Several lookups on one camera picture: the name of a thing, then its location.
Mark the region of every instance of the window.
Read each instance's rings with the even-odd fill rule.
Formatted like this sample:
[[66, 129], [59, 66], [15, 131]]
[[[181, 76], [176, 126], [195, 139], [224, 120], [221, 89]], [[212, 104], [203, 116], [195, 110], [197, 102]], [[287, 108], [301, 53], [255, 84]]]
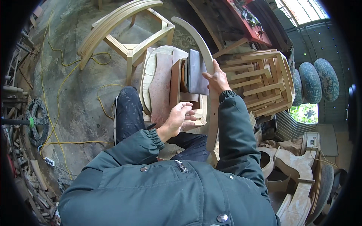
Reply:
[[275, 0], [275, 2], [295, 27], [311, 21], [329, 18], [316, 0]]
[[290, 108], [290, 115], [300, 123], [318, 123], [318, 104], [305, 103]]

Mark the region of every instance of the black pants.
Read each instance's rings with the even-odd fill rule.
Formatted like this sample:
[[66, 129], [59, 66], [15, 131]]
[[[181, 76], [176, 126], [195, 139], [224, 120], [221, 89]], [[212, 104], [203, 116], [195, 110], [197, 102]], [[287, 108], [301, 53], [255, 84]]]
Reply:
[[[134, 87], [124, 87], [114, 104], [116, 106], [114, 114], [115, 144], [141, 129], [146, 129], [142, 104]], [[167, 142], [185, 149], [172, 159], [205, 162], [210, 154], [206, 150], [206, 140], [207, 135], [180, 132], [179, 135], [170, 138]]]

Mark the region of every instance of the black wheel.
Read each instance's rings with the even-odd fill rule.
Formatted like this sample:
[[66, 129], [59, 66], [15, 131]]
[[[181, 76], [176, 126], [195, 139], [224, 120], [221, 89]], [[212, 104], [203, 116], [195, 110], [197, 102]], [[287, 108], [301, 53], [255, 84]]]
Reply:
[[317, 205], [312, 215], [307, 217], [306, 225], [314, 222], [322, 212], [324, 206], [327, 203], [329, 195], [332, 191], [334, 179], [334, 170], [331, 165], [322, 165], [322, 173], [320, 178], [320, 188], [318, 193]]

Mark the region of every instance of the green foliage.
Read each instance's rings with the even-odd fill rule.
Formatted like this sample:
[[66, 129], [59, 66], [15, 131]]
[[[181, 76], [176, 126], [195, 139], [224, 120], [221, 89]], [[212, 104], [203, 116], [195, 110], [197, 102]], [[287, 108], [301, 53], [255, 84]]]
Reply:
[[305, 103], [289, 109], [290, 115], [301, 123], [318, 123], [318, 104]]

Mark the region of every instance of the jacket sleeve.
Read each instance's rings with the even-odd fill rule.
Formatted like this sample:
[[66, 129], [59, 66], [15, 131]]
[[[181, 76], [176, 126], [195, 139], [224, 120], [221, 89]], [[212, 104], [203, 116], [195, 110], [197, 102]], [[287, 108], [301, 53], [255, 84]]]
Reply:
[[106, 168], [154, 163], [159, 151], [164, 147], [165, 144], [158, 137], [156, 130], [152, 129], [140, 130], [116, 146], [102, 151], [82, 169], [72, 185], [62, 194], [58, 207], [60, 215], [62, 209], [73, 201], [72, 198], [85, 195], [99, 187]]
[[261, 195], [270, 202], [259, 165], [261, 153], [255, 149], [253, 128], [243, 99], [233, 91], [226, 90], [219, 101], [220, 160], [216, 169], [252, 180]]

